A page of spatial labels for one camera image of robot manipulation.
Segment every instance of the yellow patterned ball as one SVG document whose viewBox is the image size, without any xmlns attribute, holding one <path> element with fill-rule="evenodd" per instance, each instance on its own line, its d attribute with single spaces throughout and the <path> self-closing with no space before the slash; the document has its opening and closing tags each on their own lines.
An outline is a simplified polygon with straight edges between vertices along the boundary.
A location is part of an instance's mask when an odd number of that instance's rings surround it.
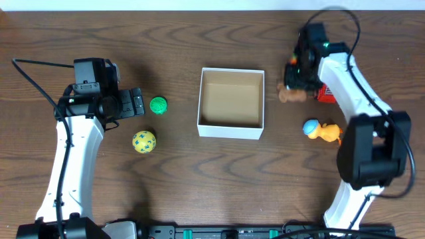
<svg viewBox="0 0 425 239">
<path fill-rule="evenodd" d="M 156 144 L 155 136 L 149 131 L 140 131 L 133 136 L 133 148 L 139 153 L 149 153 Z"/>
</svg>

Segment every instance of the storage box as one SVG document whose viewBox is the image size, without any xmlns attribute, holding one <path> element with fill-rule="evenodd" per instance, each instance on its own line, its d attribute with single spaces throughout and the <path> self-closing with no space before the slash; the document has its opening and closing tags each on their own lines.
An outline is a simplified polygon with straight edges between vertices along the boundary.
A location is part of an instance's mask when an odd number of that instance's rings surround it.
<svg viewBox="0 0 425 239">
<path fill-rule="evenodd" d="M 259 139 L 264 71 L 203 68 L 197 126 L 201 137 Z"/>
</svg>

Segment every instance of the white backdrop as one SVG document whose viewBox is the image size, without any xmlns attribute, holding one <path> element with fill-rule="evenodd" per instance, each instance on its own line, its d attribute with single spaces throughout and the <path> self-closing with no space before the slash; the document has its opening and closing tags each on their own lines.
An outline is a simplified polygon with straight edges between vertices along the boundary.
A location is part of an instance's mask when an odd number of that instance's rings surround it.
<svg viewBox="0 0 425 239">
<path fill-rule="evenodd" d="M 425 0 L 0 0 L 3 11 L 425 10 Z"/>
</svg>

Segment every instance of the wooden table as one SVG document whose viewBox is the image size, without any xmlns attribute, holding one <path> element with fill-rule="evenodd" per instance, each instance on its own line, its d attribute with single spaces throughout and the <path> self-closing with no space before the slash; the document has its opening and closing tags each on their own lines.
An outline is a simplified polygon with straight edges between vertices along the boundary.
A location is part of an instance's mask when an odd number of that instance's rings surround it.
<svg viewBox="0 0 425 239">
<path fill-rule="evenodd" d="M 52 107 L 13 68 L 12 58 L 72 64 L 101 57 L 121 70 L 121 89 L 141 87 L 145 103 L 169 100 L 157 116 L 125 119 L 106 133 L 93 184 L 98 224 L 131 216 L 190 224 L 283 224 L 317 221 L 340 176 L 337 143 L 302 133 L 307 118 L 345 127 L 336 104 L 281 104 L 276 80 L 314 12 L 38 12 L 0 14 L 0 238 L 32 223 L 43 201 L 56 149 Z M 418 176 L 402 200 L 378 199 L 363 222 L 391 223 L 399 236 L 425 237 L 425 13 L 360 12 L 355 51 L 369 84 L 412 119 Z M 331 41 L 352 44 L 355 26 L 330 13 Z M 265 129 L 259 141 L 200 138 L 196 127 L 201 68 L 266 71 Z M 55 100 L 73 70 L 24 65 Z M 158 145 L 135 152 L 132 135 L 152 127 Z M 386 193 L 401 191 L 408 173 Z"/>
</svg>

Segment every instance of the green ball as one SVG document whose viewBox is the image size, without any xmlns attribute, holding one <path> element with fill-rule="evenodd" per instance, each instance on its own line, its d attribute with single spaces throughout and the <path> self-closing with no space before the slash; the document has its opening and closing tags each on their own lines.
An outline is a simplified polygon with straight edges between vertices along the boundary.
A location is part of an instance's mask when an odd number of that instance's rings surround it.
<svg viewBox="0 0 425 239">
<path fill-rule="evenodd" d="M 164 114 L 167 111 L 167 100 L 164 97 L 158 96 L 152 99 L 151 110 L 155 114 Z"/>
</svg>

